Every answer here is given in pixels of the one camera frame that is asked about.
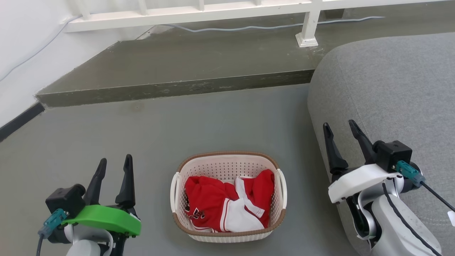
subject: black cable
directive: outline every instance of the black cable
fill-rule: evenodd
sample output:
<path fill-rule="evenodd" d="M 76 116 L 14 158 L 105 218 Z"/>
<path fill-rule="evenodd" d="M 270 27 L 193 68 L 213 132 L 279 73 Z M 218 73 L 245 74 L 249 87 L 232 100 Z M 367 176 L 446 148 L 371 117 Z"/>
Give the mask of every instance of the black cable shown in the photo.
<path fill-rule="evenodd" d="M 432 190 L 424 181 L 421 181 L 420 184 L 424 186 L 426 189 L 428 189 L 429 192 L 431 192 L 435 197 L 437 197 L 441 202 L 443 202 L 446 206 L 448 206 L 452 211 L 455 212 L 455 208 L 451 206 L 444 198 L 442 198 L 438 193 L 436 193 L 434 190 Z"/>
<path fill-rule="evenodd" d="M 385 183 L 382 184 L 382 188 L 384 189 L 384 195 L 387 197 L 387 201 L 389 202 L 389 205 L 392 207 L 394 210 L 395 214 L 400 218 L 401 222 L 411 231 L 411 233 L 419 239 L 424 246 L 426 246 L 428 249 L 430 249 L 436 256 L 442 256 L 440 253 L 438 253 L 431 245 L 429 245 L 415 230 L 406 222 L 406 220 L 403 218 L 401 213 L 398 211 L 394 203 L 392 202 L 392 199 L 390 198 L 389 193 L 387 192 L 387 187 L 385 186 Z"/>
<path fill-rule="evenodd" d="M 36 249 L 36 256 L 40 256 L 41 254 L 41 245 L 43 244 L 44 234 L 40 235 L 40 239 L 38 240 L 38 248 Z"/>

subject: red clothing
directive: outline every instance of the red clothing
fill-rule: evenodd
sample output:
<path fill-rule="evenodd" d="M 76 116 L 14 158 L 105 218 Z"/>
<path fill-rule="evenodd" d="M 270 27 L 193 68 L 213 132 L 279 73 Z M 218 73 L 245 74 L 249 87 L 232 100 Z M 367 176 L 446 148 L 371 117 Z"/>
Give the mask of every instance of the red clothing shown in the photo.
<path fill-rule="evenodd" d="M 199 231 L 266 228 L 274 187 L 274 174 L 269 169 L 256 178 L 237 177 L 235 185 L 204 176 L 189 177 L 185 212 Z"/>

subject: cable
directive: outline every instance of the cable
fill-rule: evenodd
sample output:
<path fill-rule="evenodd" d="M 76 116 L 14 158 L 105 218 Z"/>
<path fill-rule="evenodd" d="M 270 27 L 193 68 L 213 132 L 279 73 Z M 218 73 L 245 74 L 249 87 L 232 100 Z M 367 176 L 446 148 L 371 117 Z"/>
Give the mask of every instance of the cable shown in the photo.
<path fill-rule="evenodd" d="M 379 19 L 379 18 L 385 18 L 385 17 L 371 16 L 371 17 L 365 17 L 365 18 L 362 18 L 362 19 L 329 20 L 329 21 L 318 22 L 318 24 L 329 24 L 329 23 L 338 23 L 338 22 L 355 22 L 355 21 L 364 21 L 364 20 Z M 189 29 L 189 28 L 182 27 L 182 26 L 175 25 L 175 24 L 165 24 L 163 26 L 176 27 L 176 28 L 179 28 L 179 29 L 186 30 L 188 32 L 197 33 L 197 32 L 204 32 L 204 31 L 242 31 L 242 30 L 252 29 L 252 28 L 269 30 L 269 29 L 277 29 L 277 28 L 303 26 L 303 23 L 291 24 L 291 25 L 283 25 L 283 26 L 275 26 L 275 27 L 247 26 L 247 27 L 241 27 L 241 28 L 204 28 L 204 29 L 196 29 L 196 30 Z"/>
<path fill-rule="evenodd" d="M 75 20 L 75 19 L 78 19 L 82 17 L 81 15 L 79 16 L 76 16 L 76 17 L 73 17 L 67 21 L 65 21 L 65 23 L 63 24 L 63 26 L 61 27 L 61 29 L 55 33 L 54 36 L 52 36 L 52 39 L 49 40 L 43 47 L 40 47 L 39 50 L 37 50 L 35 53 L 33 53 L 32 55 L 30 55 L 29 57 L 25 58 L 24 61 L 21 61 L 19 64 L 15 65 L 14 68 L 11 68 L 8 72 L 6 72 L 4 75 L 0 76 L 0 82 L 3 81 L 3 79 L 5 79 L 11 72 L 13 72 L 13 70 L 15 70 L 17 67 L 19 67 L 20 65 L 26 63 L 29 59 L 33 58 L 34 56 L 36 56 L 38 53 L 40 53 L 44 48 L 46 48 L 48 45 L 50 45 L 50 43 L 52 43 L 52 41 L 54 39 L 56 39 L 56 37 L 62 32 L 62 30 L 65 28 L 65 26 L 70 23 L 71 21 Z M 328 23 L 337 23 L 337 22 L 353 22 L 353 21 L 363 21 L 363 20 L 369 20 L 369 19 L 378 19 L 378 18 L 385 18 L 385 17 L 378 17 L 378 16 L 371 16 L 371 17 L 366 17 L 366 18 L 362 18 L 362 19 L 352 19 L 352 20 L 329 20 L 329 21 L 322 21 L 322 22 L 318 22 L 318 24 L 328 24 Z M 245 29 L 251 29 L 251 28 L 256 28 L 256 29 L 277 29 L 277 28 L 286 28 L 286 27 L 294 27 L 294 26 L 302 26 L 303 23 L 299 23 L 299 24 L 292 24 L 292 25 L 284 25 L 284 26 L 275 26 L 275 27 L 258 27 L 258 26 L 248 26 L 248 27 L 243 27 L 243 28 L 231 28 L 231 29 L 224 29 L 224 28 L 204 28 L 204 29 L 199 29 L 199 30 L 192 30 L 192 29 L 189 29 L 189 28 L 186 28 L 186 27 L 182 27 L 182 26 L 179 26 L 179 25 L 175 25 L 175 24 L 166 24 L 164 26 L 169 26 L 169 27 L 176 27 L 176 28 L 180 28 L 180 29 L 183 29 L 183 30 L 186 30 L 186 31 L 189 31 L 189 32 L 202 32 L 202 31 L 241 31 L 241 30 L 245 30 Z"/>
<path fill-rule="evenodd" d="M 4 75 L 0 76 L 0 82 L 3 81 L 3 79 L 5 79 L 11 72 L 13 72 L 13 70 L 15 70 L 17 67 L 19 67 L 20 65 L 26 63 L 29 59 L 35 57 L 38 53 L 40 53 L 44 48 L 46 48 L 48 45 L 50 45 L 50 43 L 52 43 L 52 41 L 62 32 L 62 30 L 65 28 L 65 26 L 70 23 L 71 21 L 77 19 L 77 18 L 80 18 L 82 17 L 81 15 L 80 16 L 76 16 L 76 17 L 73 17 L 67 21 L 65 21 L 65 23 L 63 24 L 63 26 L 61 27 L 61 29 L 55 33 L 52 38 L 43 46 L 43 47 L 40 47 L 35 53 L 33 53 L 32 55 L 28 56 L 27 58 L 25 58 L 24 61 L 21 61 L 19 64 L 15 65 L 14 68 L 11 68 L 8 72 L 6 72 Z"/>
<path fill-rule="evenodd" d="M 415 232 L 415 230 L 406 222 L 406 220 L 403 218 L 401 213 L 398 211 L 398 209 L 396 208 L 396 206 L 392 202 L 392 199 L 390 198 L 390 195 L 389 195 L 389 193 L 387 191 L 387 187 L 385 186 L 385 183 L 382 183 L 382 188 L 384 190 L 385 197 L 387 197 L 387 201 L 389 202 L 389 205 L 392 207 L 392 209 L 394 210 L 394 212 L 398 216 L 398 218 L 400 218 L 401 222 L 411 231 L 411 233 L 417 239 L 419 239 L 422 242 L 422 244 L 424 244 L 424 246 L 426 246 L 428 249 L 430 249 L 436 256 L 442 256 L 435 249 L 433 249 L 433 247 L 431 247 L 431 245 L 429 245 L 419 234 L 417 234 L 417 232 Z"/>
<path fill-rule="evenodd" d="M 44 234 L 40 235 L 40 239 L 38 240 L 38 248 L 36 249 L 36 256 L 40 256 L 41 254 L 41 245 L 43 244 Z"/>
<path fill-rule="evenodd" d="M 451 206 L 444 198 L 442 198 L 438 193 L 436 193 L 434 190 L 432 190 L 425 182 L 421 181 L 420 184 L 424 186 L 426 189 L 428 189 L 429 192 L 431 192 L 435 197 L 437 197 L 441 202 L 443 202 L 447 207 L 449 207 L 452 211 L 455 212 L 455 208 Z"/>

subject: basket handle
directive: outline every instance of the basket handle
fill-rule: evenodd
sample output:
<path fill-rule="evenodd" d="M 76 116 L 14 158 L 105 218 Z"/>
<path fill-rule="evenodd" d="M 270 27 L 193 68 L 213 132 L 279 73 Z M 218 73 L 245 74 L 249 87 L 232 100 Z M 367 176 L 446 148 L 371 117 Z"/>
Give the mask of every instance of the basket handle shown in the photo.
<path fill-rule="evenodd" d="M 283 194 L 283 209 L 286 209 L 286 205 L 288 204 L 288 187 L 286 185 L 286 179 L 284 178 L 284 174 L 280 169 L 277 169 L 278 174 L 280 175 L 280 182 L 281 182 L 281 191 Z"/>
<path fill-rule="evenodd" d="M 172 178 L 172 183 L 171 183 L 171 210 L 172 213 L 175 213 L 175 204 L 176 204 L 176 198 L 175 198 L 175 186 L 177 185 L 178 178 L 180 176 L 179 172 L 176 172 L 174 174 L 174 177 Z"/>

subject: white trim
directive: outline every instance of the white trim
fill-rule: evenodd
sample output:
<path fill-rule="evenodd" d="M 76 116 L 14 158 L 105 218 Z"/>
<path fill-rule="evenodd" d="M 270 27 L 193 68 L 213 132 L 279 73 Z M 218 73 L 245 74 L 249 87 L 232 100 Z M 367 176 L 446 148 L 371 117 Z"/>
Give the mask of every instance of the white trim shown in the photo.
<path fill-rule="evenodd" d="M 259 6 L 253 2 L 205 5 L 204 11 L 194 6 L 148 9 L 147 16 L 135 10 L 96 13 L 89 20 L 79 18 L 69 22 L 65 32 L 299 13 L 307 12 L 310 4 L 309 0 L 263 0 Z"/>
<path fill-rule="evenodd" d="M 232 200 L 228 200 L 227 203 L 226 203 L 226 216 L 224 217 L 224 221 L 223 221 L 223 229 L 226 231 L 226 232 L 229 232 L 229 230 L 226 228 L 226 224 L 228 223 L 228 212 L 229 212 L 229 205 L 231 204 Z"/>
<path fill-rule="evenodd" d="M 383 5 L 401 5 L 413 3 L 438 2 L 447 0 L 323 0 L 322 10 L 333 10 L 343 8 L 383 6 Z"/>
<path fill-rule="evenodd" d="M 223 211 L 221 212 L 221 218 L 220 218 L 220 230 L 222 232 L 226 232 L 226 230 L 224 229 L 224 224 L 225 224 L 225 221 L 226 221 L 226 213 L 228 211 L 228 202 L 230 200 L 228 198 L 225 198 L 224 199 L 224 203 L 223 203 Z"/>
<path fill-rule="evenodd" d="M 238 176 L 235 179 L 235 192 L 237 192 L 237 194 L 240 198 L 243 198 L 243 201 L 245 202 L 245 206 L 248 208 L 248 210 L 250 210 L 258 218 L 261 218 L 262 215 L 264 214 L 265 210 L 253 205 L 252 201 L 248 198 L 247 193 L 245 191 L 245 182 L 243 181 L 243 179 L 251 179 L 251 178 Z"/>
<path fill-rule="evenodd" d="M 191 221 L 191 225 L 193 226 L 193 229 L 196 230 L 196 231 L 201 231 L 201 232 L 213 232 L 213 228 L 211 227 L 197 227 L 194 225 L 193 221 Z"/>

